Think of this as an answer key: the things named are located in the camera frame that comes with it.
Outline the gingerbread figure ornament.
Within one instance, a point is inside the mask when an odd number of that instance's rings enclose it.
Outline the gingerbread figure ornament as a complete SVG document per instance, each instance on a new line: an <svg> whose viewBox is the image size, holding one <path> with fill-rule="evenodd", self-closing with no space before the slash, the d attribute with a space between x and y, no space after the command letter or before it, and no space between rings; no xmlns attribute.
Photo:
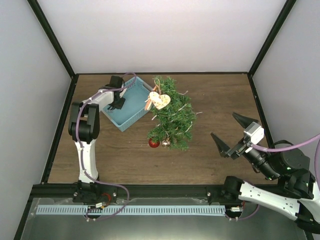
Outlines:
<svg viewBox="0 0 320 240"><path fill-rule="evenodd" d="M156 85L152 91L149 93L147 100L145 101L145 111L149 111L152 107L152 104L154 103L154 99L156 96L159 95L158 93L159 87Z"/></svg>

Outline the brown heart ornament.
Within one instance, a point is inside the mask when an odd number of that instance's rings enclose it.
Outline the brown heart ornament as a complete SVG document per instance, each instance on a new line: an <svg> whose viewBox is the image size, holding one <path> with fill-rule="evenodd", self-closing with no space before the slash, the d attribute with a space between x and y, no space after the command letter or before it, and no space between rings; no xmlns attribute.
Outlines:
<svg viewBox="0 0 320 240"><path fill-rule="evenodd" d="M157 110L161 110L169 105L171 102L171 97L162 91L160 78L155 78L154 84L154 90L149 93L148 100L150 100Z"/></svg>

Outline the red ball ornament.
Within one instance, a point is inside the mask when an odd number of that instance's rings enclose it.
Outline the red ball ornament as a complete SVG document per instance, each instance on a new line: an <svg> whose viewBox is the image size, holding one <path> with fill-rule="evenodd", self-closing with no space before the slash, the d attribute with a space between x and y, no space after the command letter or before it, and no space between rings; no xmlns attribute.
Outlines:
<svg viewBox="0 0 320 240"><path fill-rule="evenodd" d="M156 137L151 137L149 138L148 140L148 145L151 147L151 148L157 148L160 146L160 141L156 138Z"/></svg>

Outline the small green christmas tree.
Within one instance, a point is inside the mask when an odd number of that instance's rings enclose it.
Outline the small green christmas tree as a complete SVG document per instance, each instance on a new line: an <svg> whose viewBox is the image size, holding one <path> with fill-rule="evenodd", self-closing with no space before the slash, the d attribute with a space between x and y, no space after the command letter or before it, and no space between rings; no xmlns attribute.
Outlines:
<svg viewBox="0 0 320 240"><path fill-rule="evenodd" d="M152 104L149 110L152 114L152 121L157 121L156 125L148 132L147 138L155 137L160 141L169 138L170 147L185 151L189 148L192 139L192 129L196 122L197 114L194 112L191 99L186 93L180 93L176 88L176 81L170 77L157 75L153 78L160 79L161 90L170 96L169 105L161 110L157 110Z"/></svg>

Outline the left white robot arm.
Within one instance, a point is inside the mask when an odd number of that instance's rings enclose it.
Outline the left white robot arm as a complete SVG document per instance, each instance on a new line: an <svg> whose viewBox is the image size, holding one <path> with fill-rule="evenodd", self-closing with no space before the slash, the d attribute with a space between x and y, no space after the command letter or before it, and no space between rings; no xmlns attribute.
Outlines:
<svg viewBox="0 0 320 240"><path fill-rule="evenodd" d="M113 75L93 96L71 104L68 133L77 148L78 180L82 183L93 184L99 179L95 145L100 133L100 112L106 106L110 110L122 109L125 92L124 79Z"/></svg>

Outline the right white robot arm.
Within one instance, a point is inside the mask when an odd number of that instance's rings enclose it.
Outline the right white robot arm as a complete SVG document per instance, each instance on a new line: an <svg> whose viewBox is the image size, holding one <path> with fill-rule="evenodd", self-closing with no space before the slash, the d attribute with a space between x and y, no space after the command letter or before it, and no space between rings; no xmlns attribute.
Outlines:
<svg viewBox="0 0 320 240"><path fill-rule="evenodd" d="M259 142L265 136L259 121L233 113L234 119L243 128L243 137L229 147L217 135L211 133L219 154L233 160L244 157L252 169L264 175L268 181L277 181L272 192L259 188L235 176L227 176L221 194L229 202L240 200L252 202L278 212L302 230L312 234L320 233L320 178L309 170L310 158L301 147L319 141L316 135L302 143L293 144L287 140L277 141L282 148L262 147Z"/></svg>

